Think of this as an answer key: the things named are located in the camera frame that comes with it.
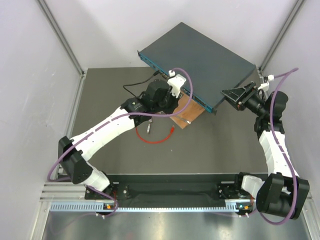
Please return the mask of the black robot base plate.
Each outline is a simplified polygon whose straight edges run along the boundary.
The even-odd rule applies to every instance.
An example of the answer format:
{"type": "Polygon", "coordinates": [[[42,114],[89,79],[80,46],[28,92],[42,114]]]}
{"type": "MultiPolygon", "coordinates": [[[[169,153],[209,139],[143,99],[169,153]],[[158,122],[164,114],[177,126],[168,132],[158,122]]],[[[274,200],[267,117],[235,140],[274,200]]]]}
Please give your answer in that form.
{"type": "Polygon", "coordinates": [[[165,197],[204,197],[209,200],[249,199],[240,189],[237,174],[113,174],[107,187],[96,190],[86,187],[86,199],[103,199],[109,195],[126,201],[140,196],[164,199],[165,197]]]}

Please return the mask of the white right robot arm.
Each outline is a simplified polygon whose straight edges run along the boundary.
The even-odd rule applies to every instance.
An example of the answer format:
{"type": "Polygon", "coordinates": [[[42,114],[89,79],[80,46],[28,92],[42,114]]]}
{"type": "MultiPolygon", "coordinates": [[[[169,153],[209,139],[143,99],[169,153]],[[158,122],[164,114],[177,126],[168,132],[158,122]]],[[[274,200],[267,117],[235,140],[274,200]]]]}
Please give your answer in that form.
{"type": "Polygon", "coordinates": [[[274,91],[268,99],[264,99],[254,82],[244,87],[224,89],[221,93],[236,110],[248,109],[256,115],[254,131],[263,149],[268,170],[265,180],[251,173],[236,174],[234,194],[239,198],[250,194],[256,200],[258,212],[262,214],[285,220],[297,219],[307,199],[310,184],[299,177],[286,148],[281,118],[288,96],[282,91],[274,91]]]}

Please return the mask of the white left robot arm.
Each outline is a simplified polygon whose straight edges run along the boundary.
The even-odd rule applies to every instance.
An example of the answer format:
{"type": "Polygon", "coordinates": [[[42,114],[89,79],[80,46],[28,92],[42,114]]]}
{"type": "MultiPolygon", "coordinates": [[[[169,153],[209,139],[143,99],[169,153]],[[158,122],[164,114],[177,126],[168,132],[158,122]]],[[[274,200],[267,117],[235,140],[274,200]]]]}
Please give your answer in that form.
{"type": "Polygon", "coordinates": [[[127,99],[109,117],[86,132],[71,139],[62,137],[58,142],[60,164],[75,185],[85,184],[96,189],[102,198],[109,198],[114,187],[107,175],[90,165],[88,161],[107,143],[141,123],[152,114],[171,114],[178,107],[183,77],[168,81],[156,79],[139,96],[127,99]]]}

